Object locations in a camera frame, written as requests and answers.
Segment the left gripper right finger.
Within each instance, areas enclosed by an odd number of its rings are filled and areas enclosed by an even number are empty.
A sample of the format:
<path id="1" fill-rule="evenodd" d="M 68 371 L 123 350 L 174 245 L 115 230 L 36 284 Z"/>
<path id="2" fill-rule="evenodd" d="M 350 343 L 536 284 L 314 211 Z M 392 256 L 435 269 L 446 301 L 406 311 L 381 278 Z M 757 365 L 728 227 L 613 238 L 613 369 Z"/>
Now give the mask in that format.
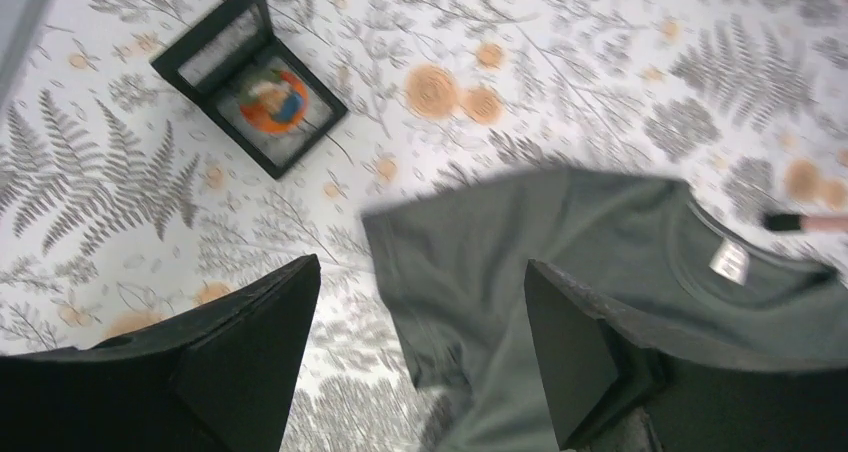
<path id="1" fill-rule="evenodd" d="M 847 367 L 738 347 L 527 264 L 526 308 L 561 449 L 843 451 Z"/>

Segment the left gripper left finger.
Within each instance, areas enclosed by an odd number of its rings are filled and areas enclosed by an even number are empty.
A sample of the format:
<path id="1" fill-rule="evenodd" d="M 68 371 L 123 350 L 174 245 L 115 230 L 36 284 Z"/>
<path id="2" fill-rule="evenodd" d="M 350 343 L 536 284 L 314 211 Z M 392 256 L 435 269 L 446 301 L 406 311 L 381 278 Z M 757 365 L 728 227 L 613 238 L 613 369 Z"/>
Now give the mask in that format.
<path id="1" fill-rule="evenodd" d="M 276 451 L 321 285 L 299 257 L 86 349 L 1 361 L 5 451 Z"/>

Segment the dark green t-shirt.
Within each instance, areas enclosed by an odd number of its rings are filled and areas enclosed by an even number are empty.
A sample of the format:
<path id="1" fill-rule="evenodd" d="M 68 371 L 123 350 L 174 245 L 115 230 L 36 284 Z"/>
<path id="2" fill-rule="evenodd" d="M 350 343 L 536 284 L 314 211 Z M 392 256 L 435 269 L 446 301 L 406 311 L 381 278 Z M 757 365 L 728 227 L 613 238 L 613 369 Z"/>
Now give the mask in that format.
<path id="1" fill-rule="evenodd" d="M 726 343 L 847 367 L 836 269 L 753 246 L 680 180 L 529 171 L 363 225 L 413 384 L 468 390 L 440 451 L 594 451 L 556 441 L 526 308 L 531 260 Z"/>

